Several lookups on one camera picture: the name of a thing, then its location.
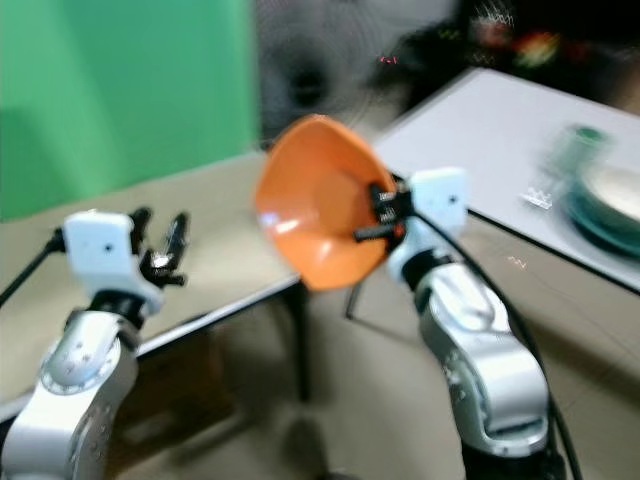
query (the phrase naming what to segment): beige tabletop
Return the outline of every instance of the beige tabletop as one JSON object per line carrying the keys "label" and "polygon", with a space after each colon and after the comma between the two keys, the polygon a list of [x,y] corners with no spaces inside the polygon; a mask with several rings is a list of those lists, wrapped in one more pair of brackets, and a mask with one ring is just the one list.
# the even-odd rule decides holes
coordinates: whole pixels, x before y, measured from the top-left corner
{"label": "beige tabletop", "polygon": [[[152,244],[159,244],[179,211],[190,212],[192,222],[182,267],[189,282],[183,289],[166,289],[165,307],[148,319],[142,331],[147,346],[149,340],[175,330],[195,315],[228,310],[238,302],[259,297],[260,292],[285,288],[295,283],[297,276],[263,236],[252,210],[264,160],[258,153],[234,158],[2,223],[0,288],[24,268],[66,215],[90,208],[128,213],[142,205],[154,210],[149,226]],[[73,308],[87,303],[65,257],[56,255],[5,305],[0,313],[0,405],[6,407],[31,390],[42,356],[60,335],[67,316]]]}

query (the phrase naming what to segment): black cable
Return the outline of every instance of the black cable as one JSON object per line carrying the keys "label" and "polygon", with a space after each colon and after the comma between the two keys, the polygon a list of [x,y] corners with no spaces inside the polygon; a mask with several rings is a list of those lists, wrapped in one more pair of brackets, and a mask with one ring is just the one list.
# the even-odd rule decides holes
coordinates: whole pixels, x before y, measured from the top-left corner
{"label": "black cable", "polygon": [[[505,305],[507,311],[509,312],[509,316],[515,323],[520,335],[522,336],[524,343],[526,344],[527,348],[529,349],[531,354],[534,356],[534,358],[540,365],[540,369],[542,370],[542,373],[546,378],[547,373],[544,367],[544,362],[542,361],[540,350],[538,349],[538,346],[535,343],[533,335],[531,334],[531,332],[529,332],[529,329],[527,328],[524,320],[522,319],[522,316],[520,315],[516,307],[509,301],[509,299],[504,294],[504,292],[500,289],[500,287],[498,287],[498,285],[496,285],[495,282],[491,280],[491,278],[489,278],[489,276],[485,273],[482,267],[473,259],[473,257],[469,255],[469,253],[467,253],[466,250],[456,240],[454,240],[447,232],[445,232],[442,228],[435,225],[431,220],[429,220],[420,212],[413,210],[411,214],[416,218],[420,219],[421,221],[423,221],[425,224],[427,224],[444,241],[446,241],[451,247],[453,247],[453,249],[469,265],[471,270],[473,270],[474,273],[476,273],[476,275],[482,278],[482,280],[487,284],[487,286],[495,292],[498,298]],[[550,400],[549,417],[550,417],[550,420],[555,419],[558,425],[558,430],[560,431],[560,438],[562,439],[562,443],[564,444],[565,452],[567,454],[567,460],[569,461],[569,468],[571,469],[571,475],[573,476],[574,480],[583,480],[582,472],[580,471],[580,465],[578,463],[578,456],[576,454],[575,447],[573,445],[573,441],[569,433],[569,429],[567,428],[566,421],[551,393],[549,393],[549,400]],[[551,430],[549,441],[553,446],[553,448],[555,449],[556,442],[553,434],[552,421],[549,422],[549,428]]]}
{"label": "black cable", "polygon": [[56,229],[51,239],[44,246],[42,251],[31,260],[29,265],[25,267],[22,272],[15,278],[9,286],[0,293],[0,308],[16,293],[20,286],[36,271],[36,269],[46,260],[46,258],[56,252],[64,252],[64,238],[62,236],[62,230]]}

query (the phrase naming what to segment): table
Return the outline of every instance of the table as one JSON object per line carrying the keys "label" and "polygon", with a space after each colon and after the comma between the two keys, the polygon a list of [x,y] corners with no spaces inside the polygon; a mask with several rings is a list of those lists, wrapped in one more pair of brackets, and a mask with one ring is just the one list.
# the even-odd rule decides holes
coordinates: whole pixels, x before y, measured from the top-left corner
{"label": "table", "polygon": [[[280,297],[294,320],[300,396],[307,396],[304,297],[299,277],[263,235],[252,198],[264,154],[216,163],[194,172],[141,184],[121,192],[0,224],[0,285],[4,287],[42,248],[51,228],[75,211],[99,208],[129,212],[150,206],[153,244],[180,210],[191,214],[190,246],[181,271],[183,289],[167,288],[160,314],[141,331],[138,355],[164,348],[258,302]],[[88,300],[62,256],[53,256],[0,313],[0,423],[29,399],[42,356],[73,308]]]}
{"label": "table", "polygon": [[462,167],[470,176],[469,211],[640,295],[640,262],[603,252],[556,209],[520,200],[544,149],[562,129],[582,123],[615,141],[605,161],[640,168],[640,118],[491,70],[471,70],[374,145],[383,162],[407,175]]}

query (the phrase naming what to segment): stack of plates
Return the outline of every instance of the stack of plates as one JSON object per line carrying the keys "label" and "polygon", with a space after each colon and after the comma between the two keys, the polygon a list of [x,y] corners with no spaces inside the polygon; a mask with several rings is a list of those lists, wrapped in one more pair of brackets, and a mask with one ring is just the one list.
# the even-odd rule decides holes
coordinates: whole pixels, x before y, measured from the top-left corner
{"label": "stack of plates", "polygon": [[640,257],[640,172],[593,165],[572,183],[566,206],[590,239]]}

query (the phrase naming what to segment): orange bowl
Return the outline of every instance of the orange bowl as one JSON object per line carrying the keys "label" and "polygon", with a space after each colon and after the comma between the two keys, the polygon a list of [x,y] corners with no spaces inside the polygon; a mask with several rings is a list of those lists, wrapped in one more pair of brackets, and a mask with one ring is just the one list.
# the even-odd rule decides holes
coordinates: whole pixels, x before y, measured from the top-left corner
{"label": "orange bowl", "polygon": [[272,148],[255,197],[260,224],[312,290],[358,283],[386,258],[386,240],[353,240],[378,223],[374,183],[395,191],[371,147],[328,117],[305,117]]}

